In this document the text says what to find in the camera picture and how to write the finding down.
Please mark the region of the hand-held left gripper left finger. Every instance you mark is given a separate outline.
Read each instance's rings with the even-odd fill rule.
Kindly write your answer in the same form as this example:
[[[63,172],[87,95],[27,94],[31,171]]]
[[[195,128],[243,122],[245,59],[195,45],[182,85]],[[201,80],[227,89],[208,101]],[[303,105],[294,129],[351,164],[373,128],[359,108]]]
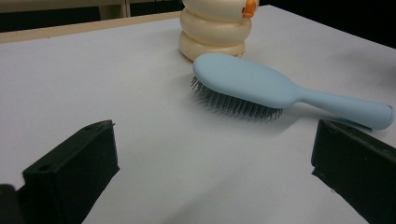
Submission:
[[[28,224],[81,224],[119,170],[113,122],[88,125],[22,172]]]

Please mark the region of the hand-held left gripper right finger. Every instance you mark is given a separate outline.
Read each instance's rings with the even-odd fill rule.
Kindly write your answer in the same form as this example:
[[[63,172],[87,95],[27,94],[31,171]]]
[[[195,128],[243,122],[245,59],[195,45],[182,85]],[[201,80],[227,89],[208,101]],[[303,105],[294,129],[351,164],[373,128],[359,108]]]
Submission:
[[[322,119],[313,175],[370,224],[396,224],[396,148],[351,126]]]

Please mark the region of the light blue hairbrush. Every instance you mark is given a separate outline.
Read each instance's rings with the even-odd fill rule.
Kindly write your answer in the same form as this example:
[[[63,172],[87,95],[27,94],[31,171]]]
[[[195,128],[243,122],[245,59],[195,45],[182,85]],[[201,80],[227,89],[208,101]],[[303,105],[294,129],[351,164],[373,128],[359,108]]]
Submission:
[[[259,63],[222,53],[198,56],[191,87],[207,104],[238,116],[277,119],[285,108],[305,103],[373,130],[391,125],[390,105],[312,91]]]

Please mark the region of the cream ribbed holder cup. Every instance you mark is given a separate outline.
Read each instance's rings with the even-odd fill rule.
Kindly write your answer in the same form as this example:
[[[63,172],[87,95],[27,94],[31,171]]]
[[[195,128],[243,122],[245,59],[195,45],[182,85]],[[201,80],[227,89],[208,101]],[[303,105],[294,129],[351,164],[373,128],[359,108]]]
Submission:
[[[179,15],[182,54],[194,61],[208,52],[242,57],[260,0],[182,0]]]

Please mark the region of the white table cover sheet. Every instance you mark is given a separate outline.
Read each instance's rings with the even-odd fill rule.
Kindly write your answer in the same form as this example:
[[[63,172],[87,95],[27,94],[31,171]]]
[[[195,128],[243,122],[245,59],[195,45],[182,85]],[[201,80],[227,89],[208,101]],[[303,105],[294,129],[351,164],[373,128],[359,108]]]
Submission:
[[[0,35],[0,184],[82,127],[114,123],[120,170],[84,224],[366,224],[312,173],[324,112],[274,121],[202,104],[178,20]]]

